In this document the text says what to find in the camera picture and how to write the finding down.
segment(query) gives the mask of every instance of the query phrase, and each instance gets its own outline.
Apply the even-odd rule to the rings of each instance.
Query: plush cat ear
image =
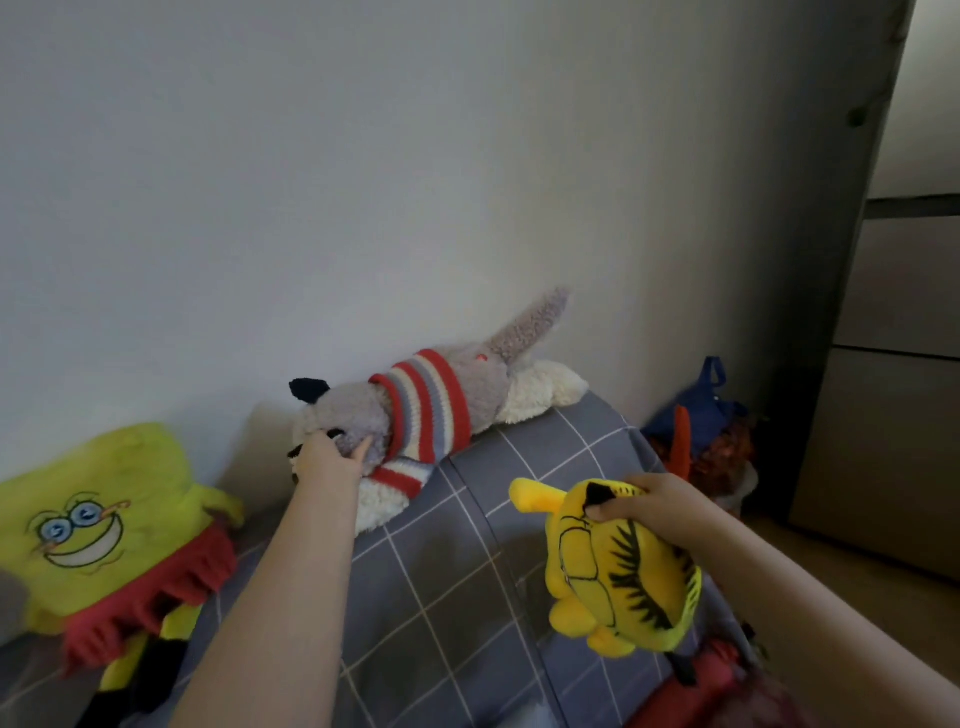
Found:
[[[330,385],[322,379],[294,379],[290,382],[293,396],[307,404],[316,404],[317,400],[330,391]]]

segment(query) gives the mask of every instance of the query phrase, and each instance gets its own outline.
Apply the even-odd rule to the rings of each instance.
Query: hand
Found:
[[[619,497],[587,509],[594,521],[629,519],[666,542],[696,553],[729,516],[716,503],[675,475],[638,473],[624,480],[645,496]]]
[[[366,438],[349,457],[343,457],[326,430],[319,429],[307,437],[297,457],[295,472],[302,488],[309,482],[331,482],[336,486],[356,487],[363,475],[363,459],[373,437]]]

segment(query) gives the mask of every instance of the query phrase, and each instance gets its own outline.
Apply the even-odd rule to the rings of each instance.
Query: drawer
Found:
[[[960,357],[960,217],[865,221],[833,342]]]
[[[835,349],[790,522],[960,579],[960,362]]]

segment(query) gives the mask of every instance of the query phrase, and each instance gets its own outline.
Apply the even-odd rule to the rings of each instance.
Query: plush cat tail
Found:
[[[487,346],[514,364],[558,324],[569,300],[568,288],[554,288],[494,334]]]

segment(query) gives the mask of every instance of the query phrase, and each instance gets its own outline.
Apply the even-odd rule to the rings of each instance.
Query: blue bag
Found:
[[[721,400],[714,389],[727,383],[727,373],[719,356],[708,356],[696,384],[684,389],[642,430],[644,436],[661,442],[673,442],[673,410],[677,404],[690,413],[690,456],[695,460],[707,449],[735,416],[747,413],[739,402]]]

